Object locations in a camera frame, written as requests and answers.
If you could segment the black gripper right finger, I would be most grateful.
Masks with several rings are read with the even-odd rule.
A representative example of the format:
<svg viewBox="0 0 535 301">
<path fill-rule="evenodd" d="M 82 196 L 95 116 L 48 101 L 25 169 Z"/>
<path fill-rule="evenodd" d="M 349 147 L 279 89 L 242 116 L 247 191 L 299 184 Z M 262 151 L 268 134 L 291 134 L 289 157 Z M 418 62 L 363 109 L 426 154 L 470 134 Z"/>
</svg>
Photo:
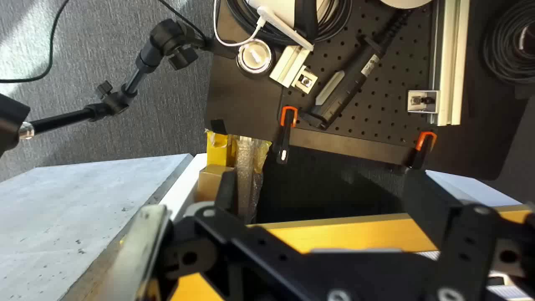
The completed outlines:
<svg viewBox="0 0 535 301">
<path fill-rule="evenodd" d="M 421 169 L 403 174 L 401 201 L 405 211 L 426 234 L 445 234 L 461 203 Z"/>
</svg>

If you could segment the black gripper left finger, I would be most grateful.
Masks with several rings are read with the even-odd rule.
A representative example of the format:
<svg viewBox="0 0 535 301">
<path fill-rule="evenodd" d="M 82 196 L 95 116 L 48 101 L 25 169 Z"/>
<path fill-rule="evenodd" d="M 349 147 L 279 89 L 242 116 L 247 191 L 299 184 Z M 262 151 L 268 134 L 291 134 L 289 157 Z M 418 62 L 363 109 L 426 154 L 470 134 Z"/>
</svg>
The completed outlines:
<svg viewBox="0 0 535 301">
<path fill-rule="evenodd" d="M 237 174 L 234 171 L 226 171 L 222 174 L 216 196 L 216 206 L 231 214 L 237 213 Z"/>
</svg>

